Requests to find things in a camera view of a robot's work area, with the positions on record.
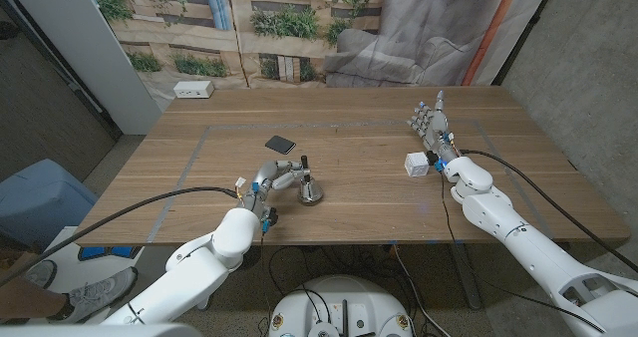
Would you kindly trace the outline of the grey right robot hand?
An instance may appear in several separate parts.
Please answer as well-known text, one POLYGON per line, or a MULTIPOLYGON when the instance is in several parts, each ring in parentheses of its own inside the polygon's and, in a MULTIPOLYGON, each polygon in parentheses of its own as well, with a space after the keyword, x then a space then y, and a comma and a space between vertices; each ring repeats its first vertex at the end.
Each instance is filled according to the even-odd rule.
POLYGON ((439 172, 461 155, 454 145, 454 134, 449 130, 448 119, 443 112, 444 100, 445 92, 440 90, 432 108, 420 102, 414 109, 415 114, 407 120, 423 141, 429 164, 439 172))

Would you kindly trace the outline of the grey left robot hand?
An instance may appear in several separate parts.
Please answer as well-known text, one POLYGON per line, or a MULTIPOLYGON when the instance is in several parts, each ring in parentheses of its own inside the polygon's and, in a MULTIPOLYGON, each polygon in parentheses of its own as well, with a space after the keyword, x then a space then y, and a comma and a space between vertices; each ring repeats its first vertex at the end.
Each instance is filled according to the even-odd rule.
POLYGON ((269 191, 285 189, 309 175, 310 169, 298 162, 268 161, 263 164, 242 198, 243 207, 257 216, 259 230, 267 232, 278 219, 276 209, 265 204, 269 191))

